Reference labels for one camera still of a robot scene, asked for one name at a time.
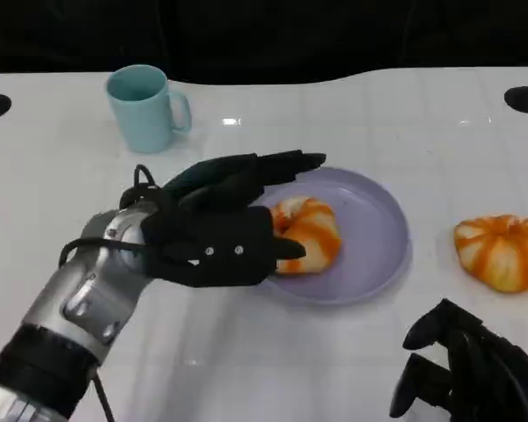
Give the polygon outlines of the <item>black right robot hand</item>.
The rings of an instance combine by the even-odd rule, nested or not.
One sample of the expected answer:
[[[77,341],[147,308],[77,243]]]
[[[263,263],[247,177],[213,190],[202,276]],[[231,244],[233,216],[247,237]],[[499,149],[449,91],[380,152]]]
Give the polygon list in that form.
[[[452,421],[528,421],[528,354],[443,299],[408,331],[410,356],[393,392],[392,418],[415,400]]]

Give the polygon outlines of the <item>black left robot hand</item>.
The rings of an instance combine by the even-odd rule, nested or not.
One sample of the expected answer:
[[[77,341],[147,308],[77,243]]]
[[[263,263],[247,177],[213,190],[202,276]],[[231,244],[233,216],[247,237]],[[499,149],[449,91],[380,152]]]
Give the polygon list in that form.
[[[292,150],[222,156],[193,165],[158,193],[158,211],[142,224],[150,265],[207,265],[302,258],[301,242],[274,232],[273,217],[254,202],[269,186],[288,184],[318,169],[323,153]]]

